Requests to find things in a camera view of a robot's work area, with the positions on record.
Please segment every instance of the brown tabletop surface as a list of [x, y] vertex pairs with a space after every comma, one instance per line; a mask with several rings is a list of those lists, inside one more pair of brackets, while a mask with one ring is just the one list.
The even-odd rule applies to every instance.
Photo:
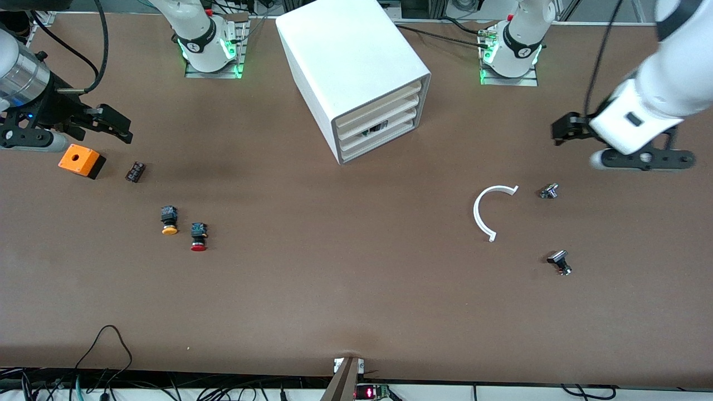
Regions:
[[[582, 108], [602, 27], [554, 26], [537, 88], [481, 86], [472, 47], [406, 32], [433, 74], [420, 127], [339, 166], [274, 21], [226, 81], [183, 78], [164, 18], [108, 20], [108, 70], [84, 101], [129, 117], [134, 142], [87, 134], [108, 159], [96, 181], [60, 153], [0, 152], [0, 365], [73, 366], [111, 323], [135, 369], [328, 375], [358, 354], [382, 378], [713, 386], [713, 113], [681, 125], [698, 157], [682, 173], [596, 171], [602, 144], [550, 140]], [[101, 60], [95, 14], [52, 29]], [[615, 27], [593, 103], [655, 48], [653, 28]], [[43, 33], [33, 50], [91, 82]], [[560, 197], [540, 199], [552, 182]], [[520, 189], [483, 199], [489, 243], [472, 208], [494, 185]], [[544, 262], [560, 249], [571, 276]], [[123, 364], [106, 333], [84, 366]]]

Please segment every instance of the white curved handle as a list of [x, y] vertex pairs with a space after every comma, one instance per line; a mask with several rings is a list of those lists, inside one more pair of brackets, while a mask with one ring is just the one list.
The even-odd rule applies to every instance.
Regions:
[[476, 198], [476, 202], [473, 204], [473, 217], [476, 218], [476, 224], [478, 224], [478, 227], [480, 227], [485, 234], [488, 234], [490, 236], [490, 238], [488, 239], [490, 242], [493, 242], [495, 240], [495, 236], [497, 233], [488, 228], [488, 226], [483, 223], [483, 219], [481, 218], [481, 212], [479, 208], [483, 195], [487, 194], [488, 192], [504, 192], [508, 195], [514, 195], [515, 192], [517, 192], [518, 188], [520, 187], [515, 186], [515, 188], [510, 188], [509, 186], [491, 186], [490, 188], [487, 188], [483, 192], [481, 192], [481, 194], [478, 195], [478, 197]]

